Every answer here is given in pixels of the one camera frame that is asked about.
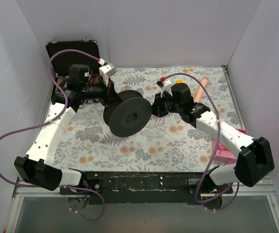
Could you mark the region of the black cable spool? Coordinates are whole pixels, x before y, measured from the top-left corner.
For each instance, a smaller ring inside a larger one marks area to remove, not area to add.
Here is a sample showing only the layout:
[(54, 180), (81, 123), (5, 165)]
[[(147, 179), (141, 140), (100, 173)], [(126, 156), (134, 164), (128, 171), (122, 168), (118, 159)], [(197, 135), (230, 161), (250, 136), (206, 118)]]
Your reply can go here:
[(103, 119), (115, 136), (129, 137), (147, 125), (152, 115), (152, 106), (135, 90), (124, 90), (118, 96), (122, 102), (105, 107)]

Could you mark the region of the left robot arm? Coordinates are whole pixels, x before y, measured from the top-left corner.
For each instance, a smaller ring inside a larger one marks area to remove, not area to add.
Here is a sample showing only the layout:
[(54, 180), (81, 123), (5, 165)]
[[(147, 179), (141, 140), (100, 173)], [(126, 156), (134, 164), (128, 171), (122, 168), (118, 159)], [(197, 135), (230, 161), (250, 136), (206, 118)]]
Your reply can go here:
[(87, 190), (87, 182), (80, 171), (53, 167), (58, 144), (79, 107), (87, 100), (99, 100), (102, 105), (119, 103), (121, 98), (114, 89), (110, 77), (116, 73), (112, 64), (104, 64), (99, 73), (87, 75), (87, 66), (70, 66), (67, 87), (59, 85), (51, 98), (45, 126), (40, 128), (33, 145), (26, 154), (18, 156), (14, 166), (24, 182), (50, 191), (70, 185), (76, 194)]

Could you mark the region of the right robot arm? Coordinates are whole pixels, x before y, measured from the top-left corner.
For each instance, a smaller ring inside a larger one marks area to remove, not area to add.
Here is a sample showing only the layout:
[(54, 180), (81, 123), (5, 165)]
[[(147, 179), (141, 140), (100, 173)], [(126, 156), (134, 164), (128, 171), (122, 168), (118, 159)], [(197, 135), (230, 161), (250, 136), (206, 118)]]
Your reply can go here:
[(185, 83), (158, 81), (157, 84), (161, 92), (155, 95), (153, 115), (164, 117), (168, 113), (179, 114), (184, 122), (210, 135), (237, 158), (235, 164), (219, 166), (205, 172), (204, 188), (208, 192), (215, 193), (222, 185), (236, 182), (253, 187), (274, 170), (274, 160), (267, 139), (255, 139), (218, 120), (209, 107), (193, 101)]

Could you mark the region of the floral table mat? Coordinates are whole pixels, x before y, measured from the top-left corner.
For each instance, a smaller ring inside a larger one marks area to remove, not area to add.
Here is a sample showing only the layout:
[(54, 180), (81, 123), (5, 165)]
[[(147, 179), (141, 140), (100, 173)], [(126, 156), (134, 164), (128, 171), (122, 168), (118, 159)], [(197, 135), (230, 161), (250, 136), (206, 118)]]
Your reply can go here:
[[(201, 102), (217, 111), (229, 125), (243, 128), (229, 82), (220, 67), (119, 68), (113, 76), (117, 92), (136, 90), (150, 102), (159, 92), (157, 80), (182, 80), (195, 95), (198, 81), (209, 79), (208, 96)], [(155, 116), (139, 133), (114, 136), (103, 120), (103, 106), (85, 104), (63, 132), (53, 166), (86, 171), (196, 171), (205, 170), (212, 155), (212, 138), (183, 122), (179, 115)]]

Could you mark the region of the beige toy microphone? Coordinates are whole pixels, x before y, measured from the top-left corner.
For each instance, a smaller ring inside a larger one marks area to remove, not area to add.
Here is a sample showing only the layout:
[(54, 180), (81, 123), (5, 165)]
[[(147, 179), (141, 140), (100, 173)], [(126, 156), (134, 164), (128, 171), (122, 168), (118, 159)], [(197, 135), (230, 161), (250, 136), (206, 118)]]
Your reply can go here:
[(208, 77), (203, 77), (200, 81), (201, 85), (199, 86), (196, 95), (194, 97), (194, 102), (200, 102), (202, 95), (204, 93), (204, 89), (202, 87), (206, 87), (209, 83), (209, 78)]

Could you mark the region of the black poker chip case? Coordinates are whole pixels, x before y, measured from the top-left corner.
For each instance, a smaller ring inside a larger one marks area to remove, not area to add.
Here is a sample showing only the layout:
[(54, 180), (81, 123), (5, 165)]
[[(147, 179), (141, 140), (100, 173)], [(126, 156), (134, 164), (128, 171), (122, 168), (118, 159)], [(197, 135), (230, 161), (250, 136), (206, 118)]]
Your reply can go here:
[(95, 59), (78, 53), (78, 51), (82, 51), (99, 59), (99, 47), (95, 40), (85, 38), (81, 41), (53, 41), (46, 44), (46, 50), (50, 58), (60, 51), (66, 51), (55, 57), (52, 61), (54, 72), (58, 76), (65, 77), (69, 75), (69, 68), (73, 64), (88, 65), (90, 74), (99, 73), (101, 65)]

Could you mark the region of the pink plastic box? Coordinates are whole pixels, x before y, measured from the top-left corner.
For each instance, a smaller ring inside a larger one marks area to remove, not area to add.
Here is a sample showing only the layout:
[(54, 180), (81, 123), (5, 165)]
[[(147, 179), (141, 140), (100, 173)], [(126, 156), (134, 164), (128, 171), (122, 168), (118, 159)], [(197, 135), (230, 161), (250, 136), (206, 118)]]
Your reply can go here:
[[(243, 134), (247, 134), (247, 130), (244, 129), (237, 129)], [(216, 146), (216, 139), (212, 139), (212, 150), (215, 149)], [(218, 146), (218, 150), (214, 157), (214, 161), (226, 163), (226, 164), (235, 164), (237, 162), (236, 157), (221, 143)]]

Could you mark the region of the black front base bar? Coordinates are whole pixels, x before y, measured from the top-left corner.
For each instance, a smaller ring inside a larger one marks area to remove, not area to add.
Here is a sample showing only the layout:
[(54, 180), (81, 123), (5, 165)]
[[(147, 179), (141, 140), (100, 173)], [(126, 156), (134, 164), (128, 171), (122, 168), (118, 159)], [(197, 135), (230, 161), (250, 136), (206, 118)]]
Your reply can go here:
[(88, 195), (89, 204), (115, 203), (187, 203), (196, 205), (194, 191), (201, 172), (82, 172), (79, 186), (103, 196)]

